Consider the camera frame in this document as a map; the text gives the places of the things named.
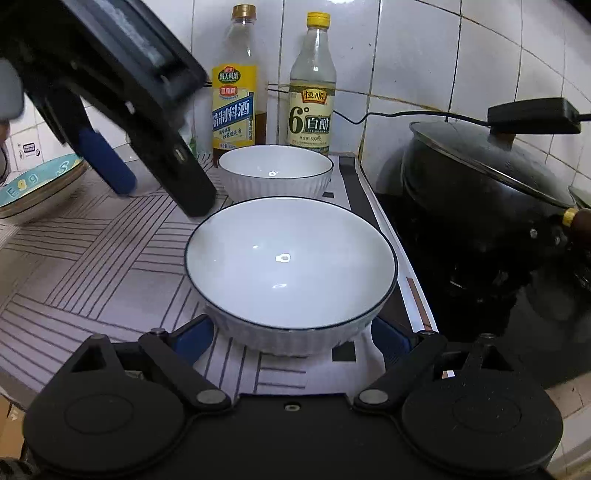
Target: bottle cap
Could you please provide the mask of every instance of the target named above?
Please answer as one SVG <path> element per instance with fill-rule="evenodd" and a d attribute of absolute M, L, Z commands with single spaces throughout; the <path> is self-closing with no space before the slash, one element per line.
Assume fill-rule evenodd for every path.
<path fill-rule="evenodd" d="M 330 27 L 330 15 L 324 12 L 308 12 L 308 21 L 306 22 L 308 27 Z"/>
<path fill-rule="evenodd" d="M 232 9 L 232 20 L 238 20 L 240 18 L 256 20 L 256 7 L 248 4 L 234 5 Z"/>

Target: bowl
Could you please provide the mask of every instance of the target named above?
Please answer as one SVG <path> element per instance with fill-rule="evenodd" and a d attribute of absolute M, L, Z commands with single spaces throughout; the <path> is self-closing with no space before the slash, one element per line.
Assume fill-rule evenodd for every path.
<path fill-rule="evenodd" d="M 268 197 L 207 218 L 185 252 L 220 331 L 274 355 L 313 355 L 367 327 L 397 283 L 381 232 L 321 200 Z"/>
<path fill-rule="evenodd" d="M 219 178 L 235 202 L 287 195 L 317 199 L 326 191 L 332 160 L 303 148 L 254 145 L 221 156 Z"/>
<path fill-rule="evenodd" d="M 22 225 L 63 203 L 78 188 L 88 164 L 76 154 L 54 158 L 0 189 L 0 222 Z"/>

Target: plastic bottle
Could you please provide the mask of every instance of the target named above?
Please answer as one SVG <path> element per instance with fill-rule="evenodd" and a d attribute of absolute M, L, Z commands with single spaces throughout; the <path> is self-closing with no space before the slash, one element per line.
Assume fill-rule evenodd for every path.
<path fill-rule="evenodd" d="M 290 74 L 287 143 L 327 154 L 336 69 L 329 50 L 330 15 L 309 12 L 308 33 Z"/>
<path fill-rule="evenodd" d="M 235 5 L 220 62 L 212 70 L 213 161 L 267 136 L 267 75 L 256 53 L 254 5 Z"/>

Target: red logo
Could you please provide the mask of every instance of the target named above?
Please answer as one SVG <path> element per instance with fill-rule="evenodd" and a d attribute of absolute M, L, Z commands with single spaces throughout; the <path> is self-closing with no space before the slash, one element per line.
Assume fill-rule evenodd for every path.
<path fill-rule="evenodd" d="M 233 97 L 234 95 L 238 94 L 238 88 L 234 86 L 223 86 L 220 87 L 220 96 L 222 97 Z"/>

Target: ribbed bowl exterior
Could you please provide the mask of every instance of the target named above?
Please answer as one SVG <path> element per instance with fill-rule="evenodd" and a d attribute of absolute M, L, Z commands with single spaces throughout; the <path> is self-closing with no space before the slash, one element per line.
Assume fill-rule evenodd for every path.
<path fill-rule="evenodd" d="M 280 196 L 318 199 L 326 191 L 332 169 L 314 177 L 300 179 L 247 177 L 224 168 L 218 168 L 218 175 L 234 202 Z"/>
<path fill-rule="evenodd" d="M 356 336 L 371 323 L 386 300 L 350 322 L 307 330 L 266 328 L 238 319 L 211 304 L 206 311 L 221 332 L 247 347 L 273 355 L 306 356 L 329 351 Z"/>

